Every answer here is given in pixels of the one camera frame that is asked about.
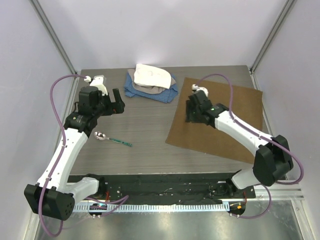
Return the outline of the brown cloth napkin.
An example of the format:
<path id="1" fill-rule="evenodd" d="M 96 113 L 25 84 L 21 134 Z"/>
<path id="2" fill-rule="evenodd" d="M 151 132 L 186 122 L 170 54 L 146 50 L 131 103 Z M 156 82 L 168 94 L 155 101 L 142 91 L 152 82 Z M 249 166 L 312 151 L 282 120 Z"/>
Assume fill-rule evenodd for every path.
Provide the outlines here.
<path id="1" fill-rule="evenodd" d="M 197 79 L 186 77 L 180 91 L 177 109 L 166 143 L 227 159 L 252 164 L 254 156 L 228 134 L 211 126 L 186 122 L 186 101 Z M 258 130 L 263 129 L 263 93 L 259 90 L 233 86 L 233 113 Z"/>

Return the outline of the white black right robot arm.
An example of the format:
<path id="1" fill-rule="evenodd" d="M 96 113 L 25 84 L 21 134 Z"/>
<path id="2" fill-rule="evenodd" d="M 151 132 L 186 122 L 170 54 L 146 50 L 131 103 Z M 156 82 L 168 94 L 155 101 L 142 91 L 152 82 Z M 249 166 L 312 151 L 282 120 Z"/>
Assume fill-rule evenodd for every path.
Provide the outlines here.
<path id="1" fill-rule="evenodd" d="M 252 168 L 239 170 L 226 184 L 226 193 L 233 198 L 253 185 L 272 186 L 294 164 L 285 137 L 273 137 L 241 120 L 223 104 L 213 105 L 203 89 L 193 90 L 186 101 L 187 123 L 211 126 L 235 139 L 254 156 Z"/>

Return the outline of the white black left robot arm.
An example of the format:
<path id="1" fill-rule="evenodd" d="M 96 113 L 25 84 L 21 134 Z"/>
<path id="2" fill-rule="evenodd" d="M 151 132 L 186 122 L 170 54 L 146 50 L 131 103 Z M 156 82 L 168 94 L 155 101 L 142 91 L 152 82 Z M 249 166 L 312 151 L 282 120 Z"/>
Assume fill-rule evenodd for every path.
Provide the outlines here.
<path id="1" fill-rule="evenodd" d="M 80 150 L 97 126 L 98 118 L 124 112 L 125 103 L 119 90 L 114 88 L 112 91 L 115 101 L 96 86 L 81 88 L 78 110 L 66 118 L 64 135 L 47 169 L 36 184 L 27 184 L 24 189 L 33 213 L 65 221 L 77 203 L 90 196 L 100 200 L 106 195 L 103 176 L 87 174 L 72 185 L 67 185 L 67 182 Z"/>

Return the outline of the spoon with green handle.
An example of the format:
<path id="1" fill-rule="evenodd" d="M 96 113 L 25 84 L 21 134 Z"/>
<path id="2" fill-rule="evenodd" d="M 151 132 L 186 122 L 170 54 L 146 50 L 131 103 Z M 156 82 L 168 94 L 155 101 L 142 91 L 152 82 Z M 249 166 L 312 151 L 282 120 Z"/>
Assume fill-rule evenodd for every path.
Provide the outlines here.
<path id="1" fill-rule="evenodd" d="M 125 141 L 122 141 L 122 140 L 119 140 L 119 139 L 115 139 L 115 138 L 112 138 L 112 137 L 107 137 L 104 133 L 99 132 L 99 131 L 94 132 L 93 135 L 97 140 L 100 140 L 100 141 L 111 141 L 111 142 L 114 142 L 114 143 L 117 143 L 117 144 L 121 144 L 121 145 L 124 145 L 124 146 L 127 146 L 127 147 L 132 147 L 133 146 L 131 143 L 128 143 L 128 142 L 125 142 Z"/>

